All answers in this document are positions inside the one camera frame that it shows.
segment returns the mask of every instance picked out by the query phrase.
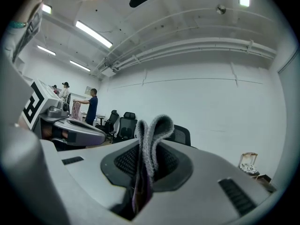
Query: man in blue shirt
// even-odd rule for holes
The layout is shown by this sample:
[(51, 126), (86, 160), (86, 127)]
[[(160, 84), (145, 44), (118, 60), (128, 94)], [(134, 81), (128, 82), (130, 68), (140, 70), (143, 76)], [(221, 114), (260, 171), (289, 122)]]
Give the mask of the man in blue shirt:
[(92, 96), (92, 98), (89, 101), (73, 100), (73, 102), (78, 102), (81, 104), (89, 104), (88, 114), (86, 115), (85, 122), (93, 126), (93, 122), (96, 118), (96, 111), (98, 105), (97, 90), (93, 88), (90, 91), (90, 95)]

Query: dark pants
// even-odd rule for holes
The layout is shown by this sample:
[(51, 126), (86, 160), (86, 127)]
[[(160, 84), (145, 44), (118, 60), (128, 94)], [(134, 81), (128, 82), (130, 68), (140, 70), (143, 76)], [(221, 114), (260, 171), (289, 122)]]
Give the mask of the dark pants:
[(85, 122), (86, 122), (87, 124), (93, 126), (94, 120), (92, 120), (92, 119), (85, 119)]

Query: chair backrest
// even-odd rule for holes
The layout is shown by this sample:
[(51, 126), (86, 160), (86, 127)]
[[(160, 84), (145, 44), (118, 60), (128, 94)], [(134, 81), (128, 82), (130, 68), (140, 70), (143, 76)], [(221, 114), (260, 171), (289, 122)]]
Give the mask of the chair backrest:
[(117, 110), (112, 110), (112, 114), (109, 117), (109, 121), (114, 125), (115, 122), (118, 120), (118, 118), (119, 118), (119, 115), (117, 113)]
[(119, 115), (117, 113), (117, 110), (112, 110), (111, 116), (108, 119), (110, 122), (106, 122), (104, 124), (104, 127), (106, 128), (107, 132), (113, 131), (113, 126), (116, 123), (116, 121), (118, 120), (118, 117), (119, 117)]
[(191, 146), (191, 134), (186, 128), (177, 125), (174, 125), (174, 132), (166, 140)]
[(137, 120), (135, 114), (126, 112), (123, 118), (120, 118), (120, 128), (117, 137), (124, 139), (132, 139), (135, 136), (135, 127)]

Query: black slot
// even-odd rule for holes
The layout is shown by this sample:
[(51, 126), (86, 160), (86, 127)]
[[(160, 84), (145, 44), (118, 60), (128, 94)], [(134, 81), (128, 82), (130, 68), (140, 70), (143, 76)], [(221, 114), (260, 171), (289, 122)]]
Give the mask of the black slot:
[(68, 164), (71, 164), (71, 163), (77, 163), (77, 162), (80, 162), (84, 160), (82, 157), (71, 157), (71, 158), (67, 158), (67, 159), (63, 159), (62, 160), (62, 163), (64, 165), (68, 165)]
[(232, 179), (223, 179), (219, 181), (219, 184), (240, 216), (246, 215), (256, 207), (254, 202)]

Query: black mesh chair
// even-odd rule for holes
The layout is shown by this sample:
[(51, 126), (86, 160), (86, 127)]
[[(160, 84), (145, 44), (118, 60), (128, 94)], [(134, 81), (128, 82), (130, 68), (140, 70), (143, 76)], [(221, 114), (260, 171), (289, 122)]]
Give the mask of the black mesh chair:
[(117, 113), (117, 110), (112, 110), (111, 116), (109, 117), (109, 119), (107, 121), (105, 121), (104, 126), (102, 125), (96, 125), (96, 128), (102, 130), (103, 132), (105, 132), (106, 134), (110, 134), (110, 132), (113, 131), (113, 126), (116, 123), (116, 121), (118, 120), (119, 115)]
[(135, 113), (126, 112), (123, 118), (120, 118), (119, 132), (116, 138), (113, 135), (116, 131), (111, 132), (113, 141), (112, 143), (120, 143), (135, 137), (135, 127), (137, 120), (135, 119)]
[(191, 146), (191, 134), (186, 128), (177, 125), (174, 125), (174, 132), (165, 140)]

